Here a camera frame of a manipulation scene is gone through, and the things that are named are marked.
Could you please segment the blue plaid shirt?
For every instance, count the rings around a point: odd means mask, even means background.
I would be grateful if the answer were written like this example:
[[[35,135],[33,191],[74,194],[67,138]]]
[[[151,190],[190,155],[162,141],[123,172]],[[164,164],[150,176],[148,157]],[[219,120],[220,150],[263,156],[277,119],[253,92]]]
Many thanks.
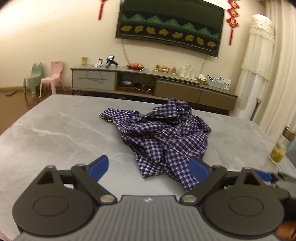
[[[189,171],[189,159],[203,158],[211,128],[190,106],[171,99],[147,114],[108,108],[100,117],[121,132],[143,178],[166,174],[186,191],[199,183]]]

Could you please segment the glass jar of yellow tea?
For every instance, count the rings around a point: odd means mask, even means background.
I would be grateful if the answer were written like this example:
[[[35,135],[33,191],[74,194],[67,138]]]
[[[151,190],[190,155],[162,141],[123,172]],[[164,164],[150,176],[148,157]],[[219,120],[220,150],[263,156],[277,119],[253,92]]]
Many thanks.
[[[276,141],[276,144],[271,150],[271,153],[269,154],[269,159],[273,164],[278,165],[282,161],[294,139],[294,130],[285,126],[280,137]]]

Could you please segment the white curtain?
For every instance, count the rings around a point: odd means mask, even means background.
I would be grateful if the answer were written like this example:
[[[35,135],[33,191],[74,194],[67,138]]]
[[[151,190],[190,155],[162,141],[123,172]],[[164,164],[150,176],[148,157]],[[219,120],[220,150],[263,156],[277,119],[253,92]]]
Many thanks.
[[[275,29],[270,79],[254,122],[272,139],[285,126],[295,130],[295,6],[290,1],[266,1],[266,16]]]

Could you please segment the white floor air conditioner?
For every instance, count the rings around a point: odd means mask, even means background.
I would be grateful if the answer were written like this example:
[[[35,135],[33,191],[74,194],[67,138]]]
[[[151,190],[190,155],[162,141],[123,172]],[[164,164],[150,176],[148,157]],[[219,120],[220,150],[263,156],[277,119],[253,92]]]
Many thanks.
[[[256,107],[262,102],[270,78],[274,44],[272,21],[264,15],[254,15],[235,91],[238,98],[232,116],[250,120]]]

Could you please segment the long grey TV cabinet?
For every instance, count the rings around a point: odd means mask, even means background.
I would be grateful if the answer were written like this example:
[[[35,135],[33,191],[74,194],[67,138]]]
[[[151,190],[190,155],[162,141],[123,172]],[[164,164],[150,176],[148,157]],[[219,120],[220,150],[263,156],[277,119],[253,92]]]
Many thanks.
[[[176,74],[150,70],[131,70],[126,66],[78,65],[71,68],[72,92],[88,91],[134,96],[144,99],[177,99],[200,109],[229,114],[237,95],[229,90],[201,84]]]

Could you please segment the clear glasses on tray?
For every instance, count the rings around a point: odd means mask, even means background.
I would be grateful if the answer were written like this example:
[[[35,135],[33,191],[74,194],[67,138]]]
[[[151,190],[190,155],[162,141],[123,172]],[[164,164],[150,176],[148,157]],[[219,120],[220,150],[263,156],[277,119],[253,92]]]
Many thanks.
[[[177,70],[177,75],[182,78],[197,79],[198,71],[191,67],[191,64],[186,64],[185,66],[180,66]]]

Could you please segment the pink plastic child chair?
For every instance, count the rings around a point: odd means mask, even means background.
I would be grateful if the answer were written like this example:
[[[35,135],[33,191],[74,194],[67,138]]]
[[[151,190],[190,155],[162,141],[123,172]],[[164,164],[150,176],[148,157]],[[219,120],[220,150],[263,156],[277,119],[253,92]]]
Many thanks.
[[[42,86],[44,84],[49,84],[51,87],[52,95],[56,94],[56,83],[60,83],[62,90],[66,91],[66,88],[63,85],[61,73],[64,69],[64,63],[62,61],[53,61],[51,62],[51,72],[52,75],[41,79],[40,82],[40,93],[39,97],[42,96]]]

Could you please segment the green plastic child chair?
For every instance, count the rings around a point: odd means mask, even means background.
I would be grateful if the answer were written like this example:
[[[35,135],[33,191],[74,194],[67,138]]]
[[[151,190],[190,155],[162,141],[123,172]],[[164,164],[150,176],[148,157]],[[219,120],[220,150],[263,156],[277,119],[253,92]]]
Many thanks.
[[[41,79],[44,77],[43,65],[40,62],[39,64],[34,63],[32,66],[32,71],[29,77],[23,79],[23,94],[27,95],[26,88],[29,87],[31,90],[31,96],[37,96],[37,85],[40,84]]]

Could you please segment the yellow cup on cabinet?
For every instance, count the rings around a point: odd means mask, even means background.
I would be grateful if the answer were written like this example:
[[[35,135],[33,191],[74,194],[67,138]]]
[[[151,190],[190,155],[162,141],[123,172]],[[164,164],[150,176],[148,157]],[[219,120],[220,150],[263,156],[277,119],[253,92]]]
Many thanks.
[[[87,57],[82,57],[82,65],[87,65],[88,63],[88,58]]]

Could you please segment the black handheld device on stand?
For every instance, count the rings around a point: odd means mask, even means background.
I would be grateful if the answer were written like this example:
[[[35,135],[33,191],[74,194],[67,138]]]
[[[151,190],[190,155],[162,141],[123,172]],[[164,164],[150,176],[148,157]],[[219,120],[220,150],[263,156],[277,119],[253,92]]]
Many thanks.
[[[106,68],[110,68],[111,65],[115,65],[115,67],[118,67],[118,63],[115,61],[115,56],[114,55],[108,55],[106,59]]]

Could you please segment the red fruit plate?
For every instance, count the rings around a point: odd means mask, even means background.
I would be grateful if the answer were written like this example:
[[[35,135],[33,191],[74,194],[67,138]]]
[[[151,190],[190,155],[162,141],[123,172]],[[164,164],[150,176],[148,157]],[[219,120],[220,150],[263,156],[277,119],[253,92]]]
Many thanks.
[[[144,69],[144,65],[141,63],[130,63],[126,65],[126,67],[130,70],[142,71]]]

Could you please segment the red hanging knot right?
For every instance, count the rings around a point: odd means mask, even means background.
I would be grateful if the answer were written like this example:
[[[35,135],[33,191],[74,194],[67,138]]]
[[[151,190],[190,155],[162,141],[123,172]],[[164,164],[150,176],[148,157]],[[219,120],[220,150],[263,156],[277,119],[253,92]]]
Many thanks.
[[[229,45],[232,45],[233,40],[233,33],[234,29],[239,27],[239,23],[237,22],[237,18],[239,17],[238,10],[240,9],[240,6],[238,4],[237,0],[228,0],[229,3],[229,9],[227,9],[227,12],[229,14],[229,18],[227,18],[226,22],[228,23],[230,27],[230,36],[229,36]]]

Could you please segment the red hanging knot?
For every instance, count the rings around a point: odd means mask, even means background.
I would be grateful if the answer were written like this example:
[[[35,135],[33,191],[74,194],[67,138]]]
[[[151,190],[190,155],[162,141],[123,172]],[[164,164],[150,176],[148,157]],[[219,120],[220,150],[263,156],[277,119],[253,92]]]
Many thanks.
[[[227,18],[226,22],[228,23],[230,27],[230,36],[229,36],[229,45],[232,45],[233,40],[233,33],[234,29],[239,27],[239,23],[237,22],[237,18],[239,17],[238,10],[240,9],[240,6],[238,4],[237,0],[228,0],[229,3],[229,9],[227,9],[227,12],[229,14],[229,18]]]
[[[98,20],[99,21],[102,19],[103,9],[104,9],[104,5],[105,5],[106,1],[107,0],[100,0],[100,8],[99,8],[99,14],[98,14]]]

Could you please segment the red hanging knot left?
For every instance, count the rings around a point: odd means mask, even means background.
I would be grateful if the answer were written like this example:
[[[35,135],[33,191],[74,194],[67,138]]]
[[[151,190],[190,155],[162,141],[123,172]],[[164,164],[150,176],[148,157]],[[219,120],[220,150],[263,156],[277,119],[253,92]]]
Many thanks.
[[[107,0],[100,0],[100,8],[99,8],[99,14],[98,14],[98,20],[99,21],[102,19],[103,9],[104,9],[104,5],[105,5],[106,1]]]

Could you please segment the wall TV with patterned cover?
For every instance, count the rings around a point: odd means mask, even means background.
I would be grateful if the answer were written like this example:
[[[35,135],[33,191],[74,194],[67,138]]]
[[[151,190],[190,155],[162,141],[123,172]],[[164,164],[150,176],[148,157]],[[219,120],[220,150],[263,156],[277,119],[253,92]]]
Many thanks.
[[[121,1],[116,38],[158,42],[217,57],[224,9],[207,1]]]

